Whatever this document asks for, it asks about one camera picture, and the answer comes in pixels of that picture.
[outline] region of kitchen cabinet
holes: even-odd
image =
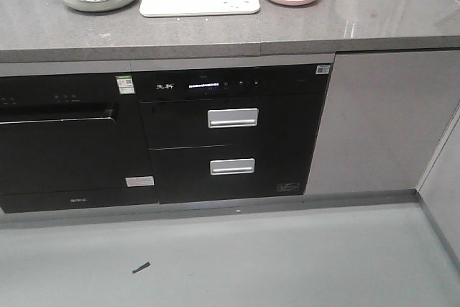
[[[457,110],[449,131],[446,131],[442,150],[433,157],[433,166],[420,187],[420,195],[449,243],[450,250],[456,255],[457,265],[460,264],[459,117],[460,109]]]
[[[414,189],[460,99],[460,51],[336,56],[306,193]]]

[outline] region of kitchen counter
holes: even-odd
[[[0,0],[0,63],[254,57],[460,46],[460,0],[259,0],[257,14],[144,18]]]

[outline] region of energy label sticker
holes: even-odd
[[[134,84],[132,83],[132,75],[118,75],[116,82],[118,83],[118,90],[121,95],[136,93]]]
[[[317,75],[328,75],[330,70],[331,70],[330,65],[318,65],[318,66],[316,66],[316,74]]]

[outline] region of silver drawer handle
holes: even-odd
[[[214,160],[209,163],[211,175],[250,174],[254,172],[255,165],[254,158]]]
[[[258,108],[210,109],[208,127],[222,129],[226,127],[254,127],[259,118]]]
[[[242,119],[242,120],[216,120],[216,121],[210,121],[211,127],[224,127],[224,126],[245,126],[245,125],[255,125],[256,121],[255,119]]]
[[[213,169],[214,174],[237,174],[237,173],[252,173],[252,167],[240,167],[240,168],[215,168]]]

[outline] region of dishwasher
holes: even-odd
[[[0,174],[6,213],[158,202],[115,73],[0,78]]]
[[[305,192],[330,65],[134,76],[160,203]]]

